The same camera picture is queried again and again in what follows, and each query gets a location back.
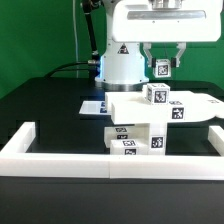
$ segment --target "white block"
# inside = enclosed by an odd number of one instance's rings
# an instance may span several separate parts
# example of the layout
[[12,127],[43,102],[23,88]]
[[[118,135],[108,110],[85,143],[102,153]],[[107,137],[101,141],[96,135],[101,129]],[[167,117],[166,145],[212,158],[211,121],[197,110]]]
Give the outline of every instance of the white block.
[[171,63],[168,59],[156,60],[156,67],[153,69],[155,78],[171,77]]
[[148,155],[148,145],[141,139],[112,140],[111,155]]
[[208,102],[208,107],[213,108],[216,117],[224,119],[224,102],[208,94],[200,93],[197,95],[201,100]]
[[111,119],[114,124],[147,124],[167,122],[168,105],[142,102],[113,103]]
[[151,123],[148,126],[149,154],[165,155],[167,139],[167,123]]
[[19,130],[13,135],[2,153],[24,153],[36,137],[35,122],[24,122]]
[[0,176],[109,178],[109,157],[57,153],[0,153]]
[[105,104],[108,112],[111,111],[112,103],[125,101],[139,101],[142,99],[142,92],[106,92]]
[[210,126],[208,140],[221,156],[224,156],[224,130],[220,126]]
[[224,180],[224,158],[119,156],[110,161],[110,178]]
[[215,116],[224,117],[222,102],[218,105],[190,91],[170,91],[169,102],[182,105],[150,105],[146,100],[112,103],[114,124],[144,124],[166,122],[199,122]]
[[110,147],[111,140],[125,140],[133,138],[144,138],[145,127],[136,126],[116,126],[116,127],[105,127],[104,129],[104,143],[107,148]]
[[146,99],[147,96],[147,84],[142,86],[142,97]]

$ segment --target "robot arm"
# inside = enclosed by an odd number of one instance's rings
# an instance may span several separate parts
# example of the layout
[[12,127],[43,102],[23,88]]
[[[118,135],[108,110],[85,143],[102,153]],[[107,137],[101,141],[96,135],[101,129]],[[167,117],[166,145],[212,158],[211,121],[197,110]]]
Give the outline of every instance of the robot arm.
[[[97,0],[84,1],[90,3],[91,9],[102,4]],[[221,35],[223,0],[104,0],[103,3],[107,14],[107,49],[101,57],[96,83],[107,89],[132,90],[133,86],[149,81],[139,43],[143,43],[154,76],[164,78],[171,76],[171,67],[179,67],[186,42],[217,41]],[[151,55],[153,43],[167,42],[177,43],[178,53],[171,60],[157,60]]]
[[92,18],[90,14],[93,10],[98,9],[101,4],[102,4],[101,0],[82,0],[81,3],[89,31],[90,43],[92,48],[92,59],[94,60],[99,60],[99,53],[96,46]]

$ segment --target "black table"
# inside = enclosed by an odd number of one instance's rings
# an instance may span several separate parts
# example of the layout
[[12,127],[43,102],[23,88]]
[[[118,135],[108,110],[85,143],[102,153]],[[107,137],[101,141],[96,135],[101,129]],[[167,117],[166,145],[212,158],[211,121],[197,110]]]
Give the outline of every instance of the black table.
[[[166,83],[224,101],[224,91],[211,83]],[[29,153],[108,153],[103,133],[111,119],[80,115],[83,100],[104,100],[104,91],[87,79],[27,81],[0,100],[1,146],[24,121],[35,121]],[[217,118],[169,124],[166,154],[219,156],[207,141],[214,124],[224,128]],[[223,197],[222,181],[0,177],[0,222],[223,223]]]

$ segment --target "green backdrop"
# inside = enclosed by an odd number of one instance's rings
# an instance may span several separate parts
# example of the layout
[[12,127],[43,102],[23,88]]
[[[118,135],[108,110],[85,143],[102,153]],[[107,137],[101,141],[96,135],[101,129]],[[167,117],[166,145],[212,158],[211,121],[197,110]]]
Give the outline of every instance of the green backdrop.
[[[76,1],[79,60],[88,60],[90,44],[79,5],[80,0]],[[72,0],[1,0],[0,97],[29,78],[41,77],[61,64],[75,61],[72,8]],[[93,22],[99,51],[103,53],[106,35],[103,9],[93,13]],[[181,67],[173,70],[172,79],[210,81],[224,88],[224,34],[216,43],[187,46]],[[175,45],[166,48],[168,55],[173,55]],[[155,45],[153,54],[164,56],[164,46]],[[146,73],[152,78],[151,70]]]

